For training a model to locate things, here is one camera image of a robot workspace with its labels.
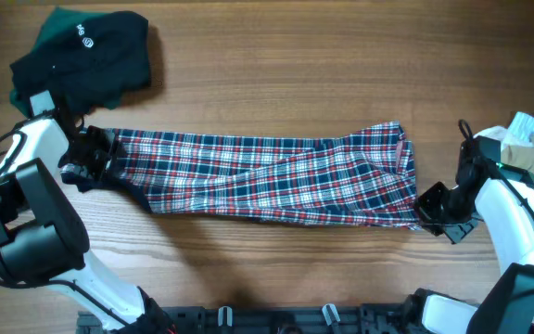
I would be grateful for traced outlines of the plaid red navy white garment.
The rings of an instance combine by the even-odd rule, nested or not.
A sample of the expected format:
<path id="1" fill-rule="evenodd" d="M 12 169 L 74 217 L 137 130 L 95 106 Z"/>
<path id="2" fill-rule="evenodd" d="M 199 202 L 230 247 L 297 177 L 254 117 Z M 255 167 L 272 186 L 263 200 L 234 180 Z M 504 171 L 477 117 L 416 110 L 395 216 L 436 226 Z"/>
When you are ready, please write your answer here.
<path id="1" fill-rule="evenodd" d="M 62 168 L 82 192 L 118 188 L 154 214 L 203 213 L 295 225 L 415 229 L 413 144 L 397 122 L 332 138 L 117 129 L 100 180 Z"/>

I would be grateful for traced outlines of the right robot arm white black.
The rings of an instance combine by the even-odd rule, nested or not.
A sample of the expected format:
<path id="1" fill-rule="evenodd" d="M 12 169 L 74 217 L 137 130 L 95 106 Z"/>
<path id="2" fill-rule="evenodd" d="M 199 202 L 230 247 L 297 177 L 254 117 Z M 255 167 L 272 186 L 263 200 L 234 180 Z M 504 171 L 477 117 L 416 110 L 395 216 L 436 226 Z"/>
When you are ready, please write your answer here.
<path id="1" fill-rule="evenodd" d="M 534 333 L 534 189 L 526 171 L 497 162 L 499 148 L 493 139 L 466 138 L 457 186 L 436 183 L 414 204 L 420 225 L 452 243 L 484 222 L 501 270 L 478 306 L 426 296 L 421 324 L 432 333 Z"/>

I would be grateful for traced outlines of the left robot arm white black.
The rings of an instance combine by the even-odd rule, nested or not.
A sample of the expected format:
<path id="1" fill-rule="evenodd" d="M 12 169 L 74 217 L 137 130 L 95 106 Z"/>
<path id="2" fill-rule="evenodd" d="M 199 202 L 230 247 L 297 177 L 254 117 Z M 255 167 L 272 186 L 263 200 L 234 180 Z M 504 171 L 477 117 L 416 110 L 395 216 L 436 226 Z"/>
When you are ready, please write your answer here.
<path id="1" fill-rule="evenodd" d="M 0 153 L 0 287 L 47 288 L 96 316 L 106 333 L 174 333 L 170 316 L 93 253 L 86 227 L 55 176 L 67 165 L 95 184 L 125 152 L 118 137 L 82 119 L 63 97 L 32 94 L 29 118 Z"/>

